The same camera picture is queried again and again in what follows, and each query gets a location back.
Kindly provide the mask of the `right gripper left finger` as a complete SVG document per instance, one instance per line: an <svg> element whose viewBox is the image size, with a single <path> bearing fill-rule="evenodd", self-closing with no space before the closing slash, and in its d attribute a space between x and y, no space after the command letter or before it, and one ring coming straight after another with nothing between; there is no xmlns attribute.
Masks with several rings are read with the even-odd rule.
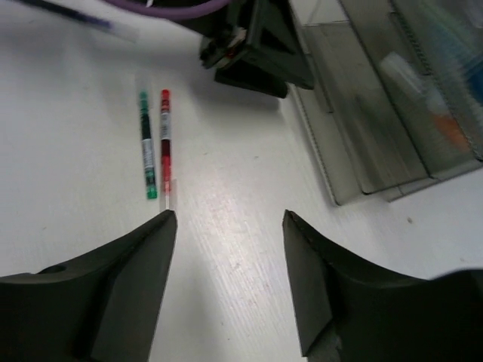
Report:
<svg viewBox="0 0 483 362"><path fill-rule="evenodd" d="M147 361L177 235L165 210L36 274L1 279L3 361Z"/></svg>

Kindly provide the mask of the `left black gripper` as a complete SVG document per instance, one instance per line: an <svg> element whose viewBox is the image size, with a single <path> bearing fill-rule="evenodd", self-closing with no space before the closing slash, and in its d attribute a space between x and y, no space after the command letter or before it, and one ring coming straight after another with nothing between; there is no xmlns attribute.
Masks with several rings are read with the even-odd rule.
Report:
<svg viewBox="0 0 483 362"><path fill-rule="evenodd" d="M203 38L199 52L216 82L282 99L289 84L314 88L289 1L234 1L222 25Z"/></svg>

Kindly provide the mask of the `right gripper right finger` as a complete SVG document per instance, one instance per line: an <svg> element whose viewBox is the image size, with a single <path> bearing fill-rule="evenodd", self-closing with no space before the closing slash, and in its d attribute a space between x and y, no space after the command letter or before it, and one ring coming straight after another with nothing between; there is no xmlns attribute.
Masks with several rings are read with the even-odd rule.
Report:
<svg viewBox="0 0 483 362"><path fill-rule="evenodd" d="M481 270L419 279L341 247L293 211L285 212L282 228L306 359L482 359Z"/></svg>

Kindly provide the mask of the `red refill pen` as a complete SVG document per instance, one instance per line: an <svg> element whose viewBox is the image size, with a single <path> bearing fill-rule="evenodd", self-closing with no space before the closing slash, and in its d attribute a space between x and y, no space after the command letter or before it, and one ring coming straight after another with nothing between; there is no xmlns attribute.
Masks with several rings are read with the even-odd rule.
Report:
<svg viewBox="0 0 483 362"><path fill-rule="evenodd" d="M165 207L173 210L175 198L173 196L172 157L171 157L171 92L163 89L160 94L160 139L161 139L161 176L162 192L164 194Z"/></svg>

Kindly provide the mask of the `clear plastic drawer organizer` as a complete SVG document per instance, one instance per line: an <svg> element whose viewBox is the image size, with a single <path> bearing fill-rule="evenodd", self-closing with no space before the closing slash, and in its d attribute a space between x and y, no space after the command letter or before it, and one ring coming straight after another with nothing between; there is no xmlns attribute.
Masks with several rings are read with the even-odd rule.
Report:
<svg viewBox="0 0 483 362"><path fill-rule="evenodd" d="M315 76L294 99L331 200L394 201L482 166L482 102L444 46L427 1L313 1L300 26ZM395 52L429 75L469 144L436 128L380 68Z"/></svg>

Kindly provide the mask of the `dark blue pen refill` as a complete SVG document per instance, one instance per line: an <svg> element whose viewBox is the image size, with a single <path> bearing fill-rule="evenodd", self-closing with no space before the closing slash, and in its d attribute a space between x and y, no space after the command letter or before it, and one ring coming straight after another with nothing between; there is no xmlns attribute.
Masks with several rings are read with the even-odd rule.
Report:
<svg viewBox="0 0 483 362"><path fill-rule="evenodd" d="M19 0L17 3L22 5L36 8L42 11L61 16L68 20L83 24L97 31L105 32L110 35L114 35L118 38L122 38L127 41L136 41L137 32L129 26L123 25L113 20L106 20L94 15L87 14L82 11L77 11L66 6L54 4L53 2L42 0Z"/></svg>

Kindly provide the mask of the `green refill pen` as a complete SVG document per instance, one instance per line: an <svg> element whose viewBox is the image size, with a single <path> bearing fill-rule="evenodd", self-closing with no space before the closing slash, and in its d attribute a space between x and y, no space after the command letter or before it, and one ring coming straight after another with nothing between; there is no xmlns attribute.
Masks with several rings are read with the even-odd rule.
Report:
<svg viewBox="0 0 483 362"><path fill-rule="evenodd" d="M155 200L158 197L158 189L155 178L155 159L152 144L151 122L149 117L149 91L147 83L143 79L140 79L137 85L137 100L140 112L140 134L146 197L148 200Z"/></svg>

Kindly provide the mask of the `orange highlighter marker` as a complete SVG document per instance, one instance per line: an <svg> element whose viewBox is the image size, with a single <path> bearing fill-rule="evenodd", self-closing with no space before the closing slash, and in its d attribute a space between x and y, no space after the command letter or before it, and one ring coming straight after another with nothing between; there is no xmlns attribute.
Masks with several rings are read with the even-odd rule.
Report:
<svg viewBox="0 0 483 362"><path fill-rule="evenodd" d="M380 68L411 100L424 105L442 136L457 148L469 150L468 141L429 75L421 75L405 58L395 52L389 53L380 61Z"/></svg>

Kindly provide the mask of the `blue highlighter marker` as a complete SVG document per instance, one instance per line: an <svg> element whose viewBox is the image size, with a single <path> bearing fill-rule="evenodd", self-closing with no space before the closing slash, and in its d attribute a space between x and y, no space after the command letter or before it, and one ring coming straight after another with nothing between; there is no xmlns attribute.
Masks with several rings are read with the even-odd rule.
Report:
<svg viewBox="0 0 483 362"><path fill-rule="evenodd" d="M471 95L482 102L482 2L427 1L432 21L442 31L445 50L463 70Z"/></svg>

